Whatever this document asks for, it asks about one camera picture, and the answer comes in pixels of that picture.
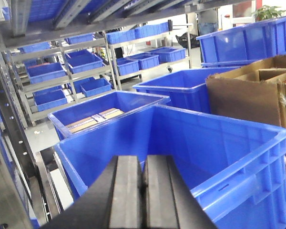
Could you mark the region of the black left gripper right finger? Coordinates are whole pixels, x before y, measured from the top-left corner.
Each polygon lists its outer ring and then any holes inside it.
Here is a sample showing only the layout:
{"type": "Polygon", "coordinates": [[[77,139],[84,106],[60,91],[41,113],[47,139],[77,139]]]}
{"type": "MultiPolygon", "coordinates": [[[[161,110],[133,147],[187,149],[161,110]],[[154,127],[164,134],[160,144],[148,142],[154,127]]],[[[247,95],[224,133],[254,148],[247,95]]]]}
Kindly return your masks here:
{"type": "Polygon", "coordinates": [[[144,168],[147,229],[215,229],[171,156],[148,156],[144,168]]]}

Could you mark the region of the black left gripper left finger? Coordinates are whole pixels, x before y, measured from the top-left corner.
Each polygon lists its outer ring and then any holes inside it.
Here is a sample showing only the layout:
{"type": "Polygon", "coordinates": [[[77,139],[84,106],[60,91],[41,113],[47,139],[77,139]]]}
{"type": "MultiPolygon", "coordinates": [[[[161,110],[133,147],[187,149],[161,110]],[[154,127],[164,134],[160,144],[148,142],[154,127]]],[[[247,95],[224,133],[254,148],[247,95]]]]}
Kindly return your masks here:
{"type": "Polygon", "coordinates": [[[44,229],[140,229],[141,166],[137,156],[113,156],[88,190],[44,229]]]}

